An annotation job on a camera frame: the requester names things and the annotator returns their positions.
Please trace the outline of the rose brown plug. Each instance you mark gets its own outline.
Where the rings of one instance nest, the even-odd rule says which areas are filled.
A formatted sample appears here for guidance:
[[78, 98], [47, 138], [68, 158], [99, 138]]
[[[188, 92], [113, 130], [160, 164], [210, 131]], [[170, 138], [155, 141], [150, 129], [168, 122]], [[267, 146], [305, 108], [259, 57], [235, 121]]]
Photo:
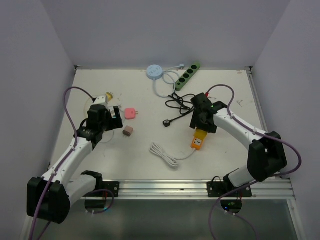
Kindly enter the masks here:
[[130, 137], [134, 132], [134, 128], [131, 127], [131, 126], [125, 126], [123, 131], [122, 131], [122, 134], [126, 137]]

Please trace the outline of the pink plug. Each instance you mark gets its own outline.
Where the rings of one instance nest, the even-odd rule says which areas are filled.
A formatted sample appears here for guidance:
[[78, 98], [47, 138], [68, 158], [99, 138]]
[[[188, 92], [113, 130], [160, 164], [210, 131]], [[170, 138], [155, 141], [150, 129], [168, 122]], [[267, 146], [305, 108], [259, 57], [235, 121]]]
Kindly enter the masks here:
[[136, 115], [138, 114], [138, 111], [136, 111], [135, 108], [130, 107], [130, 108], [125, 108], [124, 109], [124, 118], [126, 120], [133, 120], [136, 118]]

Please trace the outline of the yellow cube adapter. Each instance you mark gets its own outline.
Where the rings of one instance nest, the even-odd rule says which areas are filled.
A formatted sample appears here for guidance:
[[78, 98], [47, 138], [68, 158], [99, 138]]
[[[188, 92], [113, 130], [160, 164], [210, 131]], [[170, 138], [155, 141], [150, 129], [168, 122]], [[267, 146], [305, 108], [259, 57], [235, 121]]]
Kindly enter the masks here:
[[207, 136], [208, 132], [207, 131], [204, 131], [204, 130], [201, 130], [201, 129], [196, 129], [195, 130], [195, 133], [194, 133], [194, 136], [196, 138], [205, 138]]

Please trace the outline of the yellow two-port adapter plug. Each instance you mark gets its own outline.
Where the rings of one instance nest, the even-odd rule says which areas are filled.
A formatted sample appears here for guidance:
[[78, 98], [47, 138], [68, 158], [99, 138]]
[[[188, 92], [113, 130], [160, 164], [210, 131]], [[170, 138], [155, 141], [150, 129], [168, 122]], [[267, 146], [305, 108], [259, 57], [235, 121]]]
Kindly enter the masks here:
[[106, 95], [106, 98], [107, 98], [108, 102], [110, 102], [114, 98], [112, 92], [106, 92], [105, 95]]

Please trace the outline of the orange power strip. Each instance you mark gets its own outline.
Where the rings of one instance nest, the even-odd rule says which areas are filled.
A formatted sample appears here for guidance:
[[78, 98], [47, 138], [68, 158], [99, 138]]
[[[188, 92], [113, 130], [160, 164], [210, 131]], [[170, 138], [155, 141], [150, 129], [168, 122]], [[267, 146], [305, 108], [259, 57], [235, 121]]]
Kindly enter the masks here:
[[197, 137], [195, 137], [195, 134], [194, 134], [190, 147], [192, 149], [199, 151], [202, 148], [202, 145], [203, 145], [206, 137], [197, 138]]

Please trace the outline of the round light blue socket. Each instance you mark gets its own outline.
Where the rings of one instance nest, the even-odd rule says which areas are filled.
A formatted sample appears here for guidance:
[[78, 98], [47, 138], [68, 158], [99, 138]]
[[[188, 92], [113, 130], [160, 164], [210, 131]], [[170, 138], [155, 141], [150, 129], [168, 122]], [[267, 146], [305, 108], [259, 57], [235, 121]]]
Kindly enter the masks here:
[[146, 76], [153, 81], [162, 78], [163, 73], [163, 68], [157, 64], [150, 65], [146, 69]]

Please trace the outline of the white charger plug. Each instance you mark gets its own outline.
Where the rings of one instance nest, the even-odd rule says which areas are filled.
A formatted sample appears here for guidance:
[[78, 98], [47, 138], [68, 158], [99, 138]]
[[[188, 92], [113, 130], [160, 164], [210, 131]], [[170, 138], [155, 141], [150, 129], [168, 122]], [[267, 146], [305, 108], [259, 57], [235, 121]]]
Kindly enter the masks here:
[[122, 106], [121, 105], [115, 105], [113, 106], [114, 109], [117, 109], [120, 113], [123, 113], [124, 111], [122, 110]]

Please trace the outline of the green power strip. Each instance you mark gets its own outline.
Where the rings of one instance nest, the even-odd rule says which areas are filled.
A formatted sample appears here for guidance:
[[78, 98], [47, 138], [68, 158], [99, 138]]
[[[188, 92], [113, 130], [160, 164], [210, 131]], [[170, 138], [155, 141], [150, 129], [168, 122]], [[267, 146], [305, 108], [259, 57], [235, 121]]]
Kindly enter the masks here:
[[183, 89], [183, 87], [191, 80], [191, 78], [198, 72], [201, 67], [201, 63], [199, 61], [194, 62], [185, 73], [177, 80], [175, 84], [175, 91], [179, 92]]

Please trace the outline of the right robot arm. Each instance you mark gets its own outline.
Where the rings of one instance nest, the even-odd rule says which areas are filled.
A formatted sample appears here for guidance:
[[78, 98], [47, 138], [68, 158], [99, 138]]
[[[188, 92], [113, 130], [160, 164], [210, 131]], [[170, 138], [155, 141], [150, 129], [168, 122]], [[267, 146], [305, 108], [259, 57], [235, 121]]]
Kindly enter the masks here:
[[199, 151], [207, 134], [215, 134], [223, 129], [238, 140], [248, 151], [245, 166], [228, 173], [223, 178], [223, 192], [235, 196], [241, 186], [253, 181], [263, 182], [287, 166], [280, 135], [267, 133], [252, 125], [244, 126], [236, 122], [228, 106], [221, 101], [212, 103], [206, 94], [200, 93], [191, 99], [194, 110], [190, 128], [195, 129], [191, 148]]

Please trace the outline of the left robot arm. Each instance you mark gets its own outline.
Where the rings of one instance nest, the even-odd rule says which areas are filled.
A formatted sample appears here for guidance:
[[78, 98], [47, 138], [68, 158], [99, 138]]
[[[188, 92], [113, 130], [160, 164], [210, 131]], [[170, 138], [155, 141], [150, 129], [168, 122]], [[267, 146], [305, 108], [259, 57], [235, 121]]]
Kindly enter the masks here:
[[94, 104], [87, 112], [76, 135], [61, 158], [41, 177], [33, 177], [27, 184], [27, 215], [56, 224], [68, 216], [71, 206], [87, 194], [103, 193], [102, 174], [86, 170], [80, 177], [71, 178], [83, 160], [93, 152], [103, 134], [123, 127], [120, 109], [109, 110]]

